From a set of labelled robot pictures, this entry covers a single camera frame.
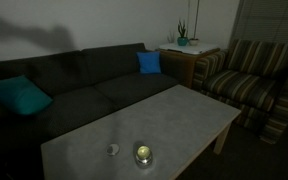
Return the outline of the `silver container with candle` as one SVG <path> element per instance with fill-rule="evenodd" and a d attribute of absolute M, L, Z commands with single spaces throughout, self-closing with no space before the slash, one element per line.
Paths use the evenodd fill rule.
<path fill-rule="evenodd" d="M 146 167 L 149 166 L 153 161 L 152 151 L 148 146 L 139 146 L 135 153 L 136 163 L 139 166 Z"/>

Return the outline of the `dark grey sofa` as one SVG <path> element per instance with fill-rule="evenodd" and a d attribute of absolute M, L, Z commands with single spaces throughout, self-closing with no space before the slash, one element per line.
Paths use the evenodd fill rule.
<path fill-rule="evenodd" d="M 0 104 L 0 180 L 44 180 L 42 143 L 178 84 L 165 65 L 140 71 L 142 43 L 0 61 L 0 80 L 24 76 L 52 102 L 29 115 Z"/>

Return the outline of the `wooden side table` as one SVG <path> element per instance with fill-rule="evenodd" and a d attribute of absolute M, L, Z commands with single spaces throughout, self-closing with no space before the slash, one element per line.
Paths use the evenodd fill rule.
<path fill-rule="evenodd" d="M 160 45 L 160 65 L 163 74 L 179 81 L 183 86 L 192 86 L 195 62 L 202 57 L 218 52 L 215 44 L 199 43 L 197 46 L 179 46 L 176 43 Z"/>

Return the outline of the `teal cushion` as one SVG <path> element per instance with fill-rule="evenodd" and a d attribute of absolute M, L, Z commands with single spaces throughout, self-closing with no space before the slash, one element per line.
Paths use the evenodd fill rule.
<path fill-rule="evenodd" d="M 26 76 L 0 80 L 0 103 L 19 115 L 36 114 L 52 103 L 52 98 Z"/>

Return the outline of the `window blinds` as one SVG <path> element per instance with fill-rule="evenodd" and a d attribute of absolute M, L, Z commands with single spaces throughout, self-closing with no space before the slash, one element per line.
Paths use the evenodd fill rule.
<path fill-rule="evenodd" d="M 288 0 L 240 0 L 231 39 L 288 43 Z"/>

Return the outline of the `teal pot with plant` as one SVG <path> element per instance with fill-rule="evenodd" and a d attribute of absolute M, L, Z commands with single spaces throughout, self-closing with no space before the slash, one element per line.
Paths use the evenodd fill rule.
<path fill-rule="evenodd" d="M 177 44 L 179 46 L 186 46 L 188 43 L 188 38 L 187 38 L 187 28 L 184 21 L 180 20 L 178 22 L 177 30 L 179 33 L 179 37 L 177 38 Z"/>

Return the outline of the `grey top coffee table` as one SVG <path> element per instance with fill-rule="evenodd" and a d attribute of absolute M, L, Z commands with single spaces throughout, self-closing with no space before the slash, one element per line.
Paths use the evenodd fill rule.
<path fill-rule="evenodd" d="M 41 145 L 45 180 L 171 180 L 209 145 L 220 153 L 240 111 L 177 85 Z M 108 156 L 110 144 L 120 152 Z M 153 155 L 136 163 L 139 146 Z"/>

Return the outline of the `blue cushion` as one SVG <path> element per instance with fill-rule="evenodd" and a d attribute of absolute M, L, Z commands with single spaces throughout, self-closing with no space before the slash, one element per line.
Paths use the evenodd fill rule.
<path fill-rule="evenodd" d="M 137 52 L 140 63 L 140 72 L 142 74 L 160 73 L 160 53 L 155 52 Z"/>

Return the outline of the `white pot with stems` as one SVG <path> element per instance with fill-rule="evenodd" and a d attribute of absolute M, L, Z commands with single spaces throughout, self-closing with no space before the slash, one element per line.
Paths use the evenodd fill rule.
<path fill-rule="evenodd" d="M 200 0 L 188 0 L 188 25 L 192 29 L 192 36 L 189 38 L 191 46 L 196 46 L 199 42 L 197 38 L 199 8 Z"/>

